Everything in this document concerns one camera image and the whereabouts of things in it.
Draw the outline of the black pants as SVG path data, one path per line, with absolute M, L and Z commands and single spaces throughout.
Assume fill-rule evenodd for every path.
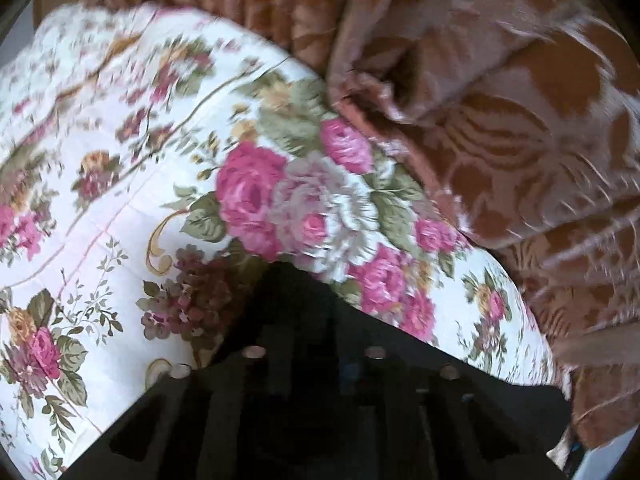
M 275 263 L 267 269 L 207 366 L 246 346 L 278 341 L 309 356 L 317 374 L 315 383 L 320 393 L 320 476 L 317 479 L 333 479 L 330 476 L 335 469 L 333 455 L 340 445 L 337 431 L 343 426 L 338 420 L 341 414 L 341 359 L 359 358 L 367 348 L 381 347 L 410 367 L 439 370 L 452 364 L 477 382 L 504 382 L 358 311 L 338 298 L 329 286 L 286 263 Z M 179 368 L 160 378 L 167 374 L 181 378 L 191 372 L 197 370 Z M 570 419 L 570 404 L 558 388 L 541 387 L 555 388 L 565 402 L 564 418 L 554 425 L 559 431 L 555 438 L 557 444 Z

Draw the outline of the floral bedspread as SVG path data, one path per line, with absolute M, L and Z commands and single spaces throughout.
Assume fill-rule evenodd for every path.
M 434 211 L 395 141 L 222 18 L 79 4 L 1 71 L 1 445 L 56 479 L 242 288 L 294 263 L 356 309 L 518 385 L 565 386 L 499 263 Z

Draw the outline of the brown floral curtain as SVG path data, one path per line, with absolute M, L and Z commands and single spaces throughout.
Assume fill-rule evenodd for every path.
M 598 448 L 639 422 L 639 63 L 598 0 L 82 0 L 195 6 L 316 70 L 522 286 Z

